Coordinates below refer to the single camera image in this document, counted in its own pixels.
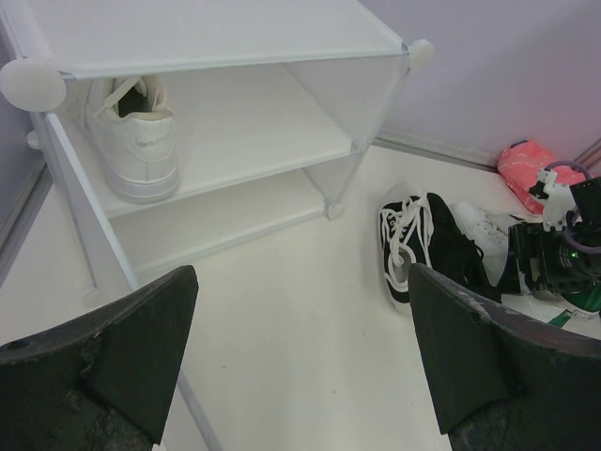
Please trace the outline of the white leather sneaker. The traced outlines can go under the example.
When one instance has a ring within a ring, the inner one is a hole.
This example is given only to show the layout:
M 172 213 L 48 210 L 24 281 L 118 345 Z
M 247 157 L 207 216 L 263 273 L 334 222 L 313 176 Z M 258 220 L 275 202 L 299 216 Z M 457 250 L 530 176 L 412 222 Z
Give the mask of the white leather sneaker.
M 177 191 L 175 118 L 159 76 L 93 81 L 84 96 L 82 125 L 118 197 L 145 204 Z
M 450 210 L 459 229 L 483 252 L 483 262 L 489 283 L 496 286 L 508 257 L 508 236 L 483 210 L 468 201 L 458 201 Z

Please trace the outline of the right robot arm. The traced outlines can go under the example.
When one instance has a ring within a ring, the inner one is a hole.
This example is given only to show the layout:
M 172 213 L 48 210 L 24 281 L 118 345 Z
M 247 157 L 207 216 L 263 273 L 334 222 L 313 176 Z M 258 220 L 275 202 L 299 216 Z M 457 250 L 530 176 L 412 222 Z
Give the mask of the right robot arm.
M 573 294 L 600 284 L 600 178 L 572 186 L 537 182 L 543 218 L 509 227 L 503 294 Z

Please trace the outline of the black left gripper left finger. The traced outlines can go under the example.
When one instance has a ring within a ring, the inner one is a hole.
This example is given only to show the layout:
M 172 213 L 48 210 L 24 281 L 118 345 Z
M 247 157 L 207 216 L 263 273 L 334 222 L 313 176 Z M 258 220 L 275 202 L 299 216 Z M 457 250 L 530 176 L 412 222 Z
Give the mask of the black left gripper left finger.
M 1 348 L 4 450 L 150 450 L 162 441 L 198 292 L 181 266 Z

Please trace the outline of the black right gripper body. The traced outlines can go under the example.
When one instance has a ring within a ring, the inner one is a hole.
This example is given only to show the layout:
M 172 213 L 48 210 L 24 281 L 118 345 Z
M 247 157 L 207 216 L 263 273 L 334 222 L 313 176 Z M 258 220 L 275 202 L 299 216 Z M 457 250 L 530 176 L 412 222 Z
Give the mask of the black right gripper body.
M 557 294 L 588 291 L 600 284 L 600 226 L 578 222 L 572 229 L 545 231 L 533 225 L 530 258 L 533 287 Z

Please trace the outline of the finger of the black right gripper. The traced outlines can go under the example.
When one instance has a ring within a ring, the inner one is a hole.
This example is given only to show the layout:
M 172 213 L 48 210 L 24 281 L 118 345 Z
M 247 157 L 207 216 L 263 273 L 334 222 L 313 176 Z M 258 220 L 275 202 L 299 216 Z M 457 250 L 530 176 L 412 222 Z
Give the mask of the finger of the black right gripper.
M 526 274 L 519 268 L 519 258 L 516 255 L 518 225 L 508 229 L 507 258 L 497 289 L 501 294 L 527 296 L 532 290 L 527 286 Z

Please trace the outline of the black white canvas sneaker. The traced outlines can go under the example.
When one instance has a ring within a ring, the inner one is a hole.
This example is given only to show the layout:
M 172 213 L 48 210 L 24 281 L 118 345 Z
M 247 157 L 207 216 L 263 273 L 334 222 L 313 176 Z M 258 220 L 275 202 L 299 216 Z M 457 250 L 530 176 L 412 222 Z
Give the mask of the black white canvas sneaker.
M 378 237 L 384 283 L 397 309 L 409 303 L 411 266 L 419 263 L 432 267 L 429 246 L 433 235 L 427 196 L 411 184 L 394 185 L 378 210 Z

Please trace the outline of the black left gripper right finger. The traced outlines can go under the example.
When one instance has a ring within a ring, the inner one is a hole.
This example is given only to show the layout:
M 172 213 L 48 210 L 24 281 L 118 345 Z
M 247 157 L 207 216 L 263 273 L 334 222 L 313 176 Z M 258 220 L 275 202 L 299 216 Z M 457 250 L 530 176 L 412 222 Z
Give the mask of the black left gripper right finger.
M 423 264 L 409 298 L 441 434 L 454 450 L 597 450 L 600 342 L 519 313 Z

